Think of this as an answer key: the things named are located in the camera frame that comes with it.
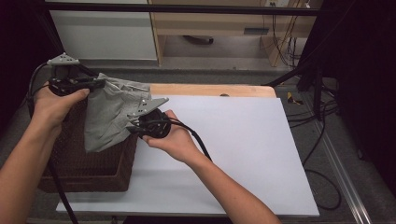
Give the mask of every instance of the person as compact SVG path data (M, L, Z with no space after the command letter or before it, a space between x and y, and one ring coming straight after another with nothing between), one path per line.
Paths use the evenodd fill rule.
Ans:
M48 87L35 96L35 113L19 143L0 170L0 223L25 223L35 189L46 168L62 122L70 108L87 97L89 90L59 97ZM171 110L168 117L177 119ZM257 197L226 175L192 141L189 132L172 125L163 139L143 136L150 147L167 152L186 163L219 201L233 223L280 223L276 215Z

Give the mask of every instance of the white table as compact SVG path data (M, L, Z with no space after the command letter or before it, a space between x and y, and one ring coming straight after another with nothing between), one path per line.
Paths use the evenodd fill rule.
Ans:
M160 109L172 108L181 121L201 136L213 162L276 215L319 215L279 99L167 97L169 102ZM76 213L225 214L188 166L159 149L148 147L140 139L126 192L67 193L67 198ZM65 211L62 203L57 211Z

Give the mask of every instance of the gray cloth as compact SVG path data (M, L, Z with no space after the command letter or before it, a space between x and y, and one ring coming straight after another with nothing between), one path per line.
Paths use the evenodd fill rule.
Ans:
M106 85L88 96L84 144L86 152L99 152L129 136L126 127L142 100L151 99L149 84L100 74Z

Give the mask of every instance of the woven basket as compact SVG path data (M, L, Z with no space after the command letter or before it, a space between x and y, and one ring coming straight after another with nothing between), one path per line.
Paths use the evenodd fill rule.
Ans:
M137 135L131 134L123 142L101 152L86 153L86 108L87 100L71 109L50 157L64 191L125 191L131 178ZM48 169L42 175L38 188L57 192Z

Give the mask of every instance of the floor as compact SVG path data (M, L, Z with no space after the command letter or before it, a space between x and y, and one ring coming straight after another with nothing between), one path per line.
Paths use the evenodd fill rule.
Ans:
M95 66L92 67L104 72L108 76L129 78L140 82L163 82L163 83L213 83L213 84L248 84L261 85L279 76L286 74L292 68L284 64L271 67L265 51L262 49L259 37L225 37L217 36L212 45L204 45L191 42L183 36L169 36L164 52L162 66L150 63L130 63L117 67ZM297 46L296 52L301 52L304 41ZM285 108L288 119L303 119L310 116L312 91L298 92L295 84L298 77L291 78L282 85L276 87L276 95ZM335 88L335 82L331 79L324 80L330 87ZM291 94L294 101L288 100ZM323 93L322 101L327 103L333 100L332 96ZM374 166L368 161L361 161L357 156L357 149L350 137L342 116L338 110L325 119L325 135L328 139L322 139L317 149L307 161L304 168L313 170L308 172L307 177L311 185L317 203L323 207L333 207L338 203L338 194L335 188L340 189L341 203L333 210L319 208L320 217L282 217L284 223L396 223L396 200L382 182ZM13 148L19 136L21 136L29 118L27 110L23 106L14 116L8 132L0 141L1 157ZM320 134L321 122L311 121L304 125L291 128L294 141L302 158L307 157L313 145L317 142ZM340 188L337 174L334 172L332 160L329 159L329 143L340 161L346 168L346 172L361 200L363 211L367 211L368 222L358 221L359 217L353 212L353 202L349 201L348 192ZM334 183L330 184L323 176ZM68 220L66 214L56 213L55 207L59 198L56 194L37 191L35 204L31 212L31 223L56 223ZM89 223L110 223L111 217L79 216L81 221Z

